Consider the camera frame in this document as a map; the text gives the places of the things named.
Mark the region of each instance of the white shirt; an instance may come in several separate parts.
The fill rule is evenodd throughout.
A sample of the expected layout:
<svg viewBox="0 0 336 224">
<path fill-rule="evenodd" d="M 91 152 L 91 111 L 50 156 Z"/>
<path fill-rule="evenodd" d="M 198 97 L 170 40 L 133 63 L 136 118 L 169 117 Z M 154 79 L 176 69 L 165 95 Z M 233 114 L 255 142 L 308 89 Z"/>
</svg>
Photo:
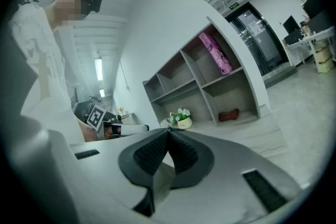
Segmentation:
<svg viewBox="0 0 336 224">
<path fill-rule="evenodd" d="M 64 77 L 64 58 L 44 9 L 35 4 L 21 6 L 10 26 L 27 63 L 38 74 L 21 114 L 39 121 L 47 129 L 60 132 L 68 144 L 84 142 L 71 109 Z"/>
</svg>

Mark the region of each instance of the glass door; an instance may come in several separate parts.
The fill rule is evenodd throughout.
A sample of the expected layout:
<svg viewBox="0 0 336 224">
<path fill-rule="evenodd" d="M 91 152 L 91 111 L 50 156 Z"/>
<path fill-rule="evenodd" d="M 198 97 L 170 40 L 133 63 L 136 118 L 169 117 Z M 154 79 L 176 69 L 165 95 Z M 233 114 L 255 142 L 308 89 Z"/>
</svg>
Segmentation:
<svg viewBox="0 0 336 224">
<path fill-rule="evenodd" d="M 249 48 L 262 76 L 288 61 L 279 39 L 250 3 L 226 19 Z"/>
</svg>

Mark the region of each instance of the yellow container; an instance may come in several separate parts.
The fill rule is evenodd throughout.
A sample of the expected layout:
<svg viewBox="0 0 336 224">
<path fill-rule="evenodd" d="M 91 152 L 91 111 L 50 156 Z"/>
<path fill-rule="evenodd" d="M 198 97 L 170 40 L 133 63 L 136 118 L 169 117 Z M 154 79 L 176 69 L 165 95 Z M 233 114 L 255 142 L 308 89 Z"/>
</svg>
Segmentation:
<svg viewBox="0 0 336 224">
<path fill-rule="evenodd" d="M 177 125 L 180 129 L 187 129 L 193 124 L 193 121 L 190 118 L 186 118 L 185 120 L 178 121 Z"/>
<path fill-rule="evenodd" d="M 324 47 L 323 49 L 316 52 L 316 61 L 318 63 L 323 63 L 327 61 L 331 56 L 329 46 Z"/>
<path fill-rule="evenodd" d="M 319 73 L 328 73 L 333 67 L 334 62 L 332 60 L 332 57 L 330 57 L 327 61 L 319 63 Z"/>
</svg>

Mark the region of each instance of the pink bag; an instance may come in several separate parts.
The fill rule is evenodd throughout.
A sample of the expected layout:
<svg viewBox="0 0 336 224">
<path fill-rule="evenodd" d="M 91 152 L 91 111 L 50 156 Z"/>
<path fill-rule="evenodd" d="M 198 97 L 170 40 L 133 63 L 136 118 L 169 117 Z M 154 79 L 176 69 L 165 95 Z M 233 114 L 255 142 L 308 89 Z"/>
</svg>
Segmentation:
<svg viewBox="0 0 336 224">
<path fill-rule="evenodd" d="M 201 33 L 198 37 L 201 39 L 203 44 L 214 58 L 222 74 L 230 74 L 233 70 L 232 66 L 218 43 L 211 36 L 205 33 Z"/>
</svg>

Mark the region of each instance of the ceiling light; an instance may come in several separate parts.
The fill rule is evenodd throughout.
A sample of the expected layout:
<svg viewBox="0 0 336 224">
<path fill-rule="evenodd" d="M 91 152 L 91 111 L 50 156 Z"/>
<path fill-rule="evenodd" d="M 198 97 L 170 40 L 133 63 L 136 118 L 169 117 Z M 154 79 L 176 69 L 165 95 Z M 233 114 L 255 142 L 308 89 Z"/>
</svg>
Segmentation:
<svg viewBox="0 0 336 224">
<path fill-rule="evenodd" d="M 105 97 L 105 93 L 104 93 L 104 89 L 100 89 L 99 90 L 100 96 L 101 97 Z"/>
<path fill-rule="evenodd" d="M 97 74 L 97 79 L 103 80 L 103 70 L 102 70 L 102 65 L 101 65 L 101 59 L 95 59 L 94 65 L 96 66 L 96 74 Z"/>
</svg>

